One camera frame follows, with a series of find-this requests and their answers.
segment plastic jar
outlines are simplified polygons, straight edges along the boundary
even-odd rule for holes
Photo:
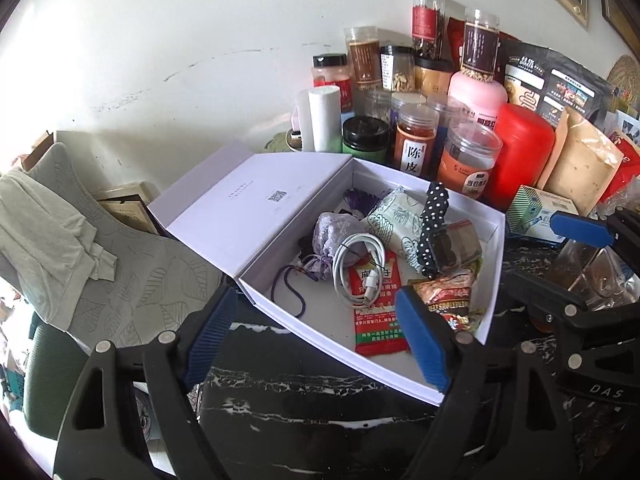
[[[398,114],[394,167],[403,173],[426,176],[439,116],[427,105],[403,105]]]
[[[438,131],[433,142],[433,151],[431,152],[431,160],[427,170],[429,178],[435,178],[440,167],[444,144],[447,142],[449,126],[456,125],[463,119],[465,105],[448,95],[431,94],[427,96],[427,106],[434,108],[440,116]]]
[[[391,94],[391,112],[389,113],[389,160],[393,160],[396,150],[396,127],[398,112],[402,105],[423,105],[427,98],[417,92],[393,92]]]
[[[389,126],[374,117],[355,116],[342,125],[342,152],[383,164]]]
[[[410,46],[380,47],[382,86],[392,92],[412,92],[415,89],[414,50]]]
[[[506,211],[520,186],[533,186],[537,182],[556,134],[551,124],[537,113],[514,104],[502,105],[494,131],[504,147],[484,197],[495,208]]]
[[[500,19],[479,9],[466,10],[465,44],[460,72],[478,81],[494,80]]]
[[[440,59],[446,0],[414,0],[412,32],[416,57]]]
[[[447,134],[438,180],[453,191],[478,199],[501,148],[500,137],[482,124],[454,124]]]
[[[351,98],[351,77],[346,54],[321,54],[314,56],[311,69],[314,86],[333,85],[340,89],[340,111],[349,112],[353,108]]]
[[[422,95],[446,95],[451,76],[453,63],[448,59],[415,58],[415,89]]]
[[[344,29],[351,76],[358,88],[375,88],[382,83],[380,40],[376,27]]]
[[[498,110],[507,102],[507,91],[497,81],[484,83],[472,79],[462,72],[451,78],[449,95],[463,105],[469,118],[484,126],[493,128]]]
[[[375,88],[364,92],[364,115],[375,117],[389,124],[391,114],[391,92]]]

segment polka dot hair clip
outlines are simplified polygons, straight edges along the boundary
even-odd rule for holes
[[[431,253],[429,236],[444,226],[444,215],[449,208],[449,193],[441,182],[432,182],[422,212],[422,232],[418,241],[418,262],[422,274],[432,280],[438,275],[436,261]]]

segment black clamp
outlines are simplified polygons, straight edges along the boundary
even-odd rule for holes
[[[640,273],[640,216],[621,209],[606,220],[556,212],[554,232],[596,247],[610,246]],[[537,276],[512,270],[507,293],[534,321],[556,334],[556,385],[579,397],[618,405],[640,401],[640,302],[590,311],[577,295]]]
[[[483,346],[469,332],[453,332],[440,314],[424,308],[412,288],[402,290],[416,302],[451,377],[436,419],[402,480],[577,479],[570,426],[535,345],[526,341],[514,350]],[[497,394],[480,465],[462,472],[487,383],[496,385]]]
[[[186,394],[201,383],[236,314],[238,297],[220,286],[176,332],[116,348],[100,341],[66,409],[54,471],[64,480],[175,479],[154,468],[140,428],[133,381],[146,382],[169,459],[182,480],[228,480]]]

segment woven round mat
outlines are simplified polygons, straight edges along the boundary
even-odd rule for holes
[[[620,88],[622,100],[635,110],[640,97],[640,70],[636,60],[624,54],[616,61],[607,76],[613,86]]]

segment white box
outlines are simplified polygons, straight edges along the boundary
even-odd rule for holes
[[[149,208],[178,240],[232,276],[271,319],[357,371],[438,406],[443,395],[424,381],[409,352],[373,358],[354,352],[353,311],[337,298],[331,283],[292,279],[307,303],[301,319],[294,317],[298,300],[281,283],[278,304],[268,299],[277,270],[300,252],[298,239],[313,230],[321,212],[334,210],[345,190],[356,187],[381,196],[397,186],[424,202],[429,182],[351,155],[254,155],[235,142],[178,180]],[[484,247],[472,296],[473,305],[486,308],[476,331],[484,343],[500,281],[504,215],[455,192],[449,204],[447,221],[469,218]],[[403,282],[415,277],[407,274],[408,265],[399,270]]]
[[[564,237],[553,232],[550,225],[551,216],[556,211],[578,215],[574,203],[568,198],[520,186],[506,213],[511,235],[562,243]]]

